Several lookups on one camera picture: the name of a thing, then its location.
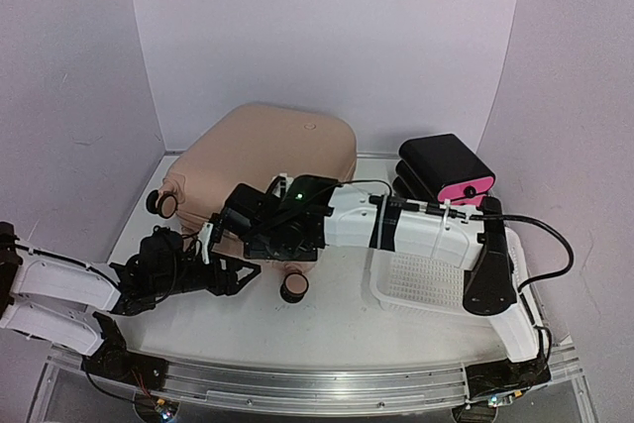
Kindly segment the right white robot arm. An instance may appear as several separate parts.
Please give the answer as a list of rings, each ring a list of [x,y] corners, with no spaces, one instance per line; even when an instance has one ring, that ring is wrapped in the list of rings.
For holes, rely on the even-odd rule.
[[[528,387],[548,376],[550,334],[494,209],[373,194],[357,180],[304,174],[266,190],[236,186],[208,222],[206,246],[238,239],[248,260],[314,263],[329,248],[370,252],[372,297],[385,310],[487,323],[506,356],[473,365],[480,386]]]

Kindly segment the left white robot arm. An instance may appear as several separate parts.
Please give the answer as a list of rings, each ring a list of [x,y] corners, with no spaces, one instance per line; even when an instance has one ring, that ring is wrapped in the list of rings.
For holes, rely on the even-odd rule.
[[[113,277],[96,265],[37,249],[1,225],[1,326],[74,350],[113,380],[133,371],[115,317],[156,309],[173,295],[234,296],[262,271],[156,226]]]

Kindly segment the pink hard-shell suitcase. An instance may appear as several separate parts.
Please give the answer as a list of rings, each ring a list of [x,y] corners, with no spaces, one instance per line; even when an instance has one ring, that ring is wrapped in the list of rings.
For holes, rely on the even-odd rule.
[[[217,227],[217,216],[237,185],[265,192],[281,173],[349,181],[356,170],[357,140],[344,121],[326,115],[249,103],[235,108],[200,137],[168,169],[161,187],[146,201],[150,213],[176,218],[183,237],[198,240],[206,222],[214,225],[211,251],[284,272],[280,295],[289,303],[306,294],[314,263],[247,260],[242,242]]]

